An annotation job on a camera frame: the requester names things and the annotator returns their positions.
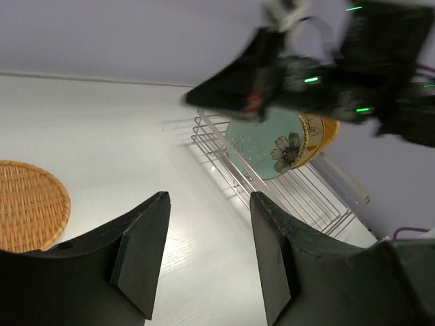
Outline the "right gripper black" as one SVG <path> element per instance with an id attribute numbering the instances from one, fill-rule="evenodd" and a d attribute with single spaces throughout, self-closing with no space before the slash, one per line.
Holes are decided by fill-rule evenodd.
<path id="1" fill-rule="evenodd" d="M 263 121 L 271 107 L 342 119 L 337 66 L 281 51 L 281 32 L 256 29 L 232 63 L 185 94 L 185 104 L 238 120 Z"/>

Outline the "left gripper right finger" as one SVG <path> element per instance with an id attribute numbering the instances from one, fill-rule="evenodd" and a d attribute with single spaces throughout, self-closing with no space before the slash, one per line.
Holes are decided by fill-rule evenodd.
<path id="1" fill-rule="evenodd" d="M 367 249 L 336 240 L 262 192 L 251 224 L 269 325 L 433 325 L 434 241 Z"/>

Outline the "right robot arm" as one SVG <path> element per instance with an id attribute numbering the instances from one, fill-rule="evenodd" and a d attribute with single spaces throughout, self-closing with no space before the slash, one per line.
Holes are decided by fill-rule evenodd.
<path id="1" fill-rule="evenodd" d="M 266 1 L 266 23 L 227 67 L 184 96 L 184 103 L 242 120 L 271 107 L 350 124 L 379 122 L 377 136 L 434 146 L 434 72 L 418 57 L 434 24 L 434 7 L 415 1 L 351 1 L 340 46 L 317 20 L 326 64 L 290 44 L 308 1 Z"/>

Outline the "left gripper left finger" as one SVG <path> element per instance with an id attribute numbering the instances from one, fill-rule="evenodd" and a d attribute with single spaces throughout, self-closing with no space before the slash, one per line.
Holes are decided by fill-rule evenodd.
<path id="1" fill-rule="evenodd" d="M 2 325 L 143 325 L 154 311 L 171 199 L 47 251 L 1 252 Z"/>

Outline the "teal floral plate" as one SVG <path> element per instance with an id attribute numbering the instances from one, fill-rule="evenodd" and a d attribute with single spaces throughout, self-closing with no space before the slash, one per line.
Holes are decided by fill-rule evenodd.
<path id="1" fill-rule="evenodd" d="M 270 109 L 263 122 L 230 120 L 225 138 L 263 180 L 281 176 L 295 163 L 301 146 L 298 113 Z"/>

